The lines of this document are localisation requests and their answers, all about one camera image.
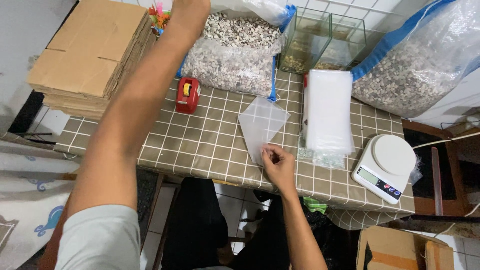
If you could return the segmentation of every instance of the person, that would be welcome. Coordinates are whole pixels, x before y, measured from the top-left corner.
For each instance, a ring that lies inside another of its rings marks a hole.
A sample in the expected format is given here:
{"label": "person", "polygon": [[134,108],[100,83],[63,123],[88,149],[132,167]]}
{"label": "person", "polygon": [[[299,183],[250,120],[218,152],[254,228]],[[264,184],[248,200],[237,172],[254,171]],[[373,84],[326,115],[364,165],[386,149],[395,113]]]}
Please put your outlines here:
{"label": "person", "polygon": [[[110,102],[71,193],[55,269],[139,269],[136,158],[209,12],[210,0],[173,1],[168,27]],[[327,269],[297,195],[294,157],[269,144],[263,146],[262,159],[281,198],[273,200],[262,221],[270,225],[261,227],[226,269],[287,269],[290,264],[297,270]],[[184,179],[167,227],[163,269],[222,268],[215,250],[227,235],[225,218],[218,213],[211,180]],[[277,259],[269,261],[269,256]]]}

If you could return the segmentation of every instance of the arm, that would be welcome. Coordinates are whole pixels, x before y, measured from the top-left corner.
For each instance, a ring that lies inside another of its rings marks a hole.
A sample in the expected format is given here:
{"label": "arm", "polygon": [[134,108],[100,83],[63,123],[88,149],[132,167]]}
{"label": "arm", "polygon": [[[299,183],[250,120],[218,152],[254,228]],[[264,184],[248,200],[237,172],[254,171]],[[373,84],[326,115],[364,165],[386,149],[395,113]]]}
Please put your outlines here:
{"label": "arm", "polygon": [[262,159],[270,180],[282,195],[283,218],[292,268],[327,270],[298,198],[294,180],[295,158],[281,147],[268,144],[262,149]]}
{"label": "arm", "polygon": [[175,0],[162,37],[115,95],[89,141],[68,217],[94,206],[137,209],[135,164],[181,61],[200,36],[209,0]]}

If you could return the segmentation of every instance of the green cloth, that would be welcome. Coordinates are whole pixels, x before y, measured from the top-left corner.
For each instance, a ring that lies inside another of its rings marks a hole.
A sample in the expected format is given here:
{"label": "green cloth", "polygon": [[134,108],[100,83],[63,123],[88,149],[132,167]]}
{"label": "green cloth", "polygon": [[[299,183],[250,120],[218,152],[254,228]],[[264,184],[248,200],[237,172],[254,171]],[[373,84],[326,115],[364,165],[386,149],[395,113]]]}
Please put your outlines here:
{"label": "green cloth", "polygon": [[310,212],[319,211],[322,214],[325,214],[327,210],[327,205],[324,203],[320,203],[314,198],[310,197],[303,197],[303,204],[308,208]]}

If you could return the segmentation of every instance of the gray t-shirt sleeve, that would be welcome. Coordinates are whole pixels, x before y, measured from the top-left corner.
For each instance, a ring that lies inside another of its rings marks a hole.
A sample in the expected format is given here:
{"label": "gray t-shirt sleeve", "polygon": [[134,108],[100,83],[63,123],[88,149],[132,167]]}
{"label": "gray t-shirt sleeve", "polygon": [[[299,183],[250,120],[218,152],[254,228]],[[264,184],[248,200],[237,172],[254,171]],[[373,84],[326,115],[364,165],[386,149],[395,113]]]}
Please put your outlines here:
{"label": "gray t-shirt sleeve", "polygon": [[140,229],[135,210],[102,205],[73,214],[63,226],[55,270],[137,270]]}

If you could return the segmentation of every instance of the brown grid tablecloth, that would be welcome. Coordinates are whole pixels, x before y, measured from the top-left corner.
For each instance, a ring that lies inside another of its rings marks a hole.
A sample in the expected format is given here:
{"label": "brown grid tablecloth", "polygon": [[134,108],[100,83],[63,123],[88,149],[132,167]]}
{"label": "brown grid tablecloth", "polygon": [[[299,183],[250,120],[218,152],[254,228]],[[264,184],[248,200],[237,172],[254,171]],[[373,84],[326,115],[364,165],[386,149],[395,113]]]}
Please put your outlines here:
{"label": "brown grid tablecloth", "polygon": [[[194,114],[175,111],[176,78],[170,85],[161,113],[146,138],[138,165],[179,175],[224,180],[248,188],[275,191],[263,168],[252,163],[243,139],[238,115],[255,96],[202,86]],[[301,127],[303,77],[276,72],[276,102],[291,116],[272,139],[297,154]],[[377,134],[403,138],[398,116],[362,104],[354,99],[350,107],[356,153],[347,158],[347,170],[329,170],[297,161],[299,195],[311,196],[332,207],[329,217],[346,229],[361,229],[414,213],[409,183],[396,205],[390,205],[350,177],[368,140]],[[71,117],[55,150],[82,156],[97,121]]]}

